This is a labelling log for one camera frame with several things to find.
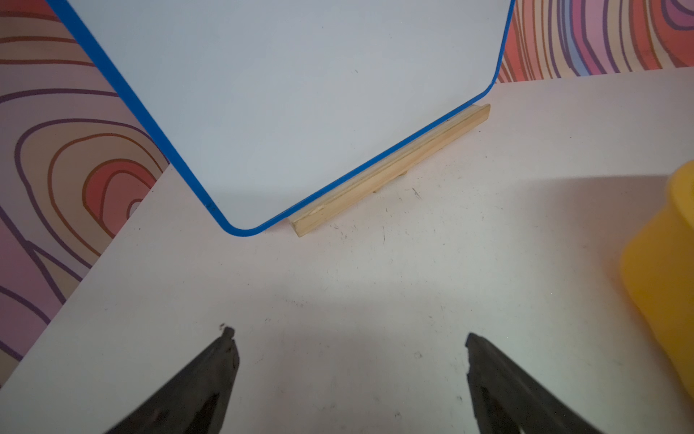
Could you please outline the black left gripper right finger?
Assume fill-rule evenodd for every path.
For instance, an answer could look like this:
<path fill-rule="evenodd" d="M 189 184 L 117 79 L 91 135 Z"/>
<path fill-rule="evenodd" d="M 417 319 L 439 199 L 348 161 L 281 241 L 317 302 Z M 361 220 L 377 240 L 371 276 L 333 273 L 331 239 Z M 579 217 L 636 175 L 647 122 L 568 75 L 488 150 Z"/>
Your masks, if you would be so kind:
<path fill-rule="evenodd" d="M 480 432 L 598 433 L 486 338 L 466 338 L 467 381 Z"/>

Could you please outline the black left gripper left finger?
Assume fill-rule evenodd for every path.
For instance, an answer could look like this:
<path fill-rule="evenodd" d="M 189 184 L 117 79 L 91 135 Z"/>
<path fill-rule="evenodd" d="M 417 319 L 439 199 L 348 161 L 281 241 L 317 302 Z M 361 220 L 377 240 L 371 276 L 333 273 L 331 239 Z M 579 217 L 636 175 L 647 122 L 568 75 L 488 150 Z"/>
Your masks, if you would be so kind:
<path fill-rule="evenodd" d="M 234 336 L 234 329 L 225 327 L 220 337 L 110 432 L 219 433 L 240 367 Z"/>

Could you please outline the yellow plastic storage tray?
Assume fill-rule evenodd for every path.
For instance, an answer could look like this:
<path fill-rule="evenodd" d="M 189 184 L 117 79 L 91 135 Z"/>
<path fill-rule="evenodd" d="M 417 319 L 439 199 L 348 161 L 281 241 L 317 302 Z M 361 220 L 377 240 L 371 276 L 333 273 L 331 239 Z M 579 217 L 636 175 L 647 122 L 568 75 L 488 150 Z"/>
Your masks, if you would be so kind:
<path fill-rule="evenodd" d="M 693 395 L 693 163 L 666 184 L 666 202 L 623 250 L 620 275 L 655 340 Z"/>

